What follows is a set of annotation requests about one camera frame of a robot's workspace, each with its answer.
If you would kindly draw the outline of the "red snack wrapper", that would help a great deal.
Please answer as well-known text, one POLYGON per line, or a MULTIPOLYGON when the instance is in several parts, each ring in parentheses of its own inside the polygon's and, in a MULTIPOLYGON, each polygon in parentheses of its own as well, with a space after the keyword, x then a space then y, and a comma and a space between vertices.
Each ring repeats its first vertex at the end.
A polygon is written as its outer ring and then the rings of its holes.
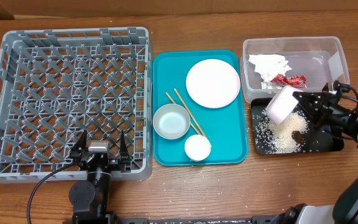
POLYGON ((303 75, 295 75, 292 77, 286 77, 282 74, 278 74, 272 80, 279 85, 288 85, 295 88, 306 88, 306 78, 303 75))

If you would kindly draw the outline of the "white rice pile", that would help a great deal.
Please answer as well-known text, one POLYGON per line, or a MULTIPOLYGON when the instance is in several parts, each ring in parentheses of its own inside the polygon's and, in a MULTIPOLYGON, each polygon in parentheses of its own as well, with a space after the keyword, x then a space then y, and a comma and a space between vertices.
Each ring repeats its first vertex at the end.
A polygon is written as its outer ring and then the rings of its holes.
POLYGON ((252 126, 255 148, 258 154, 291 154, 300 152, 306 144, 297 144, 291 137, 293 131, 300 131, 305 139, 309 131, 308 120, 301 111, 291 112, 280 124, 274 124, 265 109, 252 112, 252 126))

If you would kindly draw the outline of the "brown food scrap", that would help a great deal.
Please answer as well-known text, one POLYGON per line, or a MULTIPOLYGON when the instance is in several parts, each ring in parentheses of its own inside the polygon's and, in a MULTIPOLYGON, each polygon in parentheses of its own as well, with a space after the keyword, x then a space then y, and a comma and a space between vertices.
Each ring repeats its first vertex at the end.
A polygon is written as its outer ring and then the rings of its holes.
POLYGON ((300 131, 293 131, 291 137, 297 144, 303 144, 305 141, 304 136, 300 131))

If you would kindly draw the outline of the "white napkin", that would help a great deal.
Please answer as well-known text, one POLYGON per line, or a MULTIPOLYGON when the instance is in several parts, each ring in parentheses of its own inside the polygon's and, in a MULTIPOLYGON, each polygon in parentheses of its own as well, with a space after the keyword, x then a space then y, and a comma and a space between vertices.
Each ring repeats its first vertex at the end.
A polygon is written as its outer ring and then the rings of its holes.
POLYGON ((288 60, 277 54, 249 55, 249 62, 255 65, 254 72, 260 74, 262 89, 278 88, 273 79, 277 75, 285 76, 286 72, 291 70, 288 60))

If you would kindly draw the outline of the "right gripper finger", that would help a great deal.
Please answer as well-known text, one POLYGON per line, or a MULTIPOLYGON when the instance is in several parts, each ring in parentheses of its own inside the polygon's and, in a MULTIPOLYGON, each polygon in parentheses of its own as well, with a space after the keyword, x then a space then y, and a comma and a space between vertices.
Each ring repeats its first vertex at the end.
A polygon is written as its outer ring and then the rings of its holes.
POLYGON ((299 107, 317 108, 321 104, 321 93, 295 91, 292 96, 298 101, 299 107))
POLYGON ((311 104, 300 104, 300 108, 308 118, 308 120, 314 125, 317 125, 318 122, 318 109, 311 104))

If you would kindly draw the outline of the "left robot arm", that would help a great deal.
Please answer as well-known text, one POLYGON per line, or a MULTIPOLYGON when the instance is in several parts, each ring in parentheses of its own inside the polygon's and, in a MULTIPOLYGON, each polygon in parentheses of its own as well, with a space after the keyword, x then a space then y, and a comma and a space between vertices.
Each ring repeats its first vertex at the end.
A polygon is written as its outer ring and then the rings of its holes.
POLYGON ((70 151, 70 158, 81 170, 86 171, 86 179, 76 182, 69 191, 73 205, 72 223, 118 224, 118 216, 108 210, 110 181, 112 172, 122 170, 130 161, 124 132, 120 133, 118 159, 109 151, 107 141, 86 143, 88 132, 83 131, 80 139, 70 151))

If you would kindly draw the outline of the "small white cup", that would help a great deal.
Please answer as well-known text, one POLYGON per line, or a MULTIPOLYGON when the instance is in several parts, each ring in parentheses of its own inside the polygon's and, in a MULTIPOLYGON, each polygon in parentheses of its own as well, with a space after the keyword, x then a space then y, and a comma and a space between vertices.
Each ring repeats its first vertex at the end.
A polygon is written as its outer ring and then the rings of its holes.
POLYGON ((203 135, 192 135, 185 141, 185 153, 192 161, 203 161, 211 153, 211 143, 203 135))

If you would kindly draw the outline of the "grey bowl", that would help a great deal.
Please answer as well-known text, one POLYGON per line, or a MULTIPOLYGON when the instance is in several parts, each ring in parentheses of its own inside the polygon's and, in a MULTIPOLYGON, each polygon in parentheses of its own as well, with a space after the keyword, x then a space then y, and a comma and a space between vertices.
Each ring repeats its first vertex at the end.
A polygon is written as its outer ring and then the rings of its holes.
POLYGON ((161 106, 152 120, 155 132, 164 139, 178 139, 190 128, 190 115, 187 110, 177 104, 161 106))

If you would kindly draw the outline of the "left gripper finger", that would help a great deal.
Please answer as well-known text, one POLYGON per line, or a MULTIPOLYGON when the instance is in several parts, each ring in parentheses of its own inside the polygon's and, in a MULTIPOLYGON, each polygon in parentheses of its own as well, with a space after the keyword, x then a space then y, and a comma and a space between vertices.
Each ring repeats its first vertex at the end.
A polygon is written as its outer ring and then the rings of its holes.
POLYGON ((121 155, 121 160, 122 161, 128 161, 129 160, 129 152, 126 146, 126 142, 125 142, 125 134, 124 131, 121 131, 120 134, 120 148, 119 148, 119 153, 121 155))
POLYGON ((84 129, 79 140, 77 140, 77 142, 75 143, 75 145, 73 146, 73 152, 78 152, 80 150, 82 150, 83 148, 86 147, 86 137, 87 137, 87 130, 84 129))

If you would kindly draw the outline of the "pink bowl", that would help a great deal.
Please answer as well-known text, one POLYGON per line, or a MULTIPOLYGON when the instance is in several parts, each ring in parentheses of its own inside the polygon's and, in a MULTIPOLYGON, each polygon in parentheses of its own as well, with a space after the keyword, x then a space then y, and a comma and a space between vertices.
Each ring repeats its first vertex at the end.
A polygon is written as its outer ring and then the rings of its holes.
POLYGON ((293 96, 296 92, 302 92, 292 86, 284 86, 269 102, 265 109, 268 118, 274 124, 280 124, 297 106, 298 100, 293 96))

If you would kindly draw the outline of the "wooden chopstick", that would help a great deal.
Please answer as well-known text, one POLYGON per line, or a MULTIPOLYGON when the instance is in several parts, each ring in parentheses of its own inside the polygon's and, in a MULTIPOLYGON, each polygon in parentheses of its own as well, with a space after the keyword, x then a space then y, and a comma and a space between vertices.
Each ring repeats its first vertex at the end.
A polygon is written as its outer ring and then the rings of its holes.
POLYGON ((195 119, 195 117, 193 116, 193 113, 190 111, 189 107, 187 106, 187 104, 185 103, 185 101, 183 100, 183 98, 181 97, 181 94, 178 92, 178 90, 176 88, 174 88, 174 91, 177 95, 177 97, 179 98, 179 100, 182 102, 183 106, 185 107, 185 109, 188 111, 190 117, 192 118, 192 120, 195 122, 196 127, 198 128, 198 131, 204 136, 206 137, 203 129, 201 128, 201 126, 199 125, 199 123, 197 122, 197 120, 195 119))
MULTIPOLYGON (((170 96, 170 94, 168 92, 165 92, 166 96, 169 98, 169 100, 173 103, 173 104, 176 104, 176 102, 174 101, 174 99, 170 96)), ((190 116, 190 126, 194 129, 194 131, 197 133, 197 134, 201 134, 200 131, 198 130, 198 128, 193 124, 192 122, 192 117, 191 117, 191 114, 190 114, 190 111, 188 109, 186 109, 189 116, 190 116)))

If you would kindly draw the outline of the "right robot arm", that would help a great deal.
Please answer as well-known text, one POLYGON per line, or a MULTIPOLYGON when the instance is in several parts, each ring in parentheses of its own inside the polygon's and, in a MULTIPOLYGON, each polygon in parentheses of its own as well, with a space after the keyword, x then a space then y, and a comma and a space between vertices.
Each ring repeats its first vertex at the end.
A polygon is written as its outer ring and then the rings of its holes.
MULTIPOLYGON (((299 108, 318 130, 328 126, 335 137, 346 136, 358 146, 358 98, 347 96, 350 89, 308 93, 284 88, 268 104, 267 115, 281 124, 294 108, 299 108)), ((356 158, 341 159, 338 169, 358 165, 356 158)), ((301 203, 277 215, 272 223, 358 223, 358 177, 332 205, 301 203)))

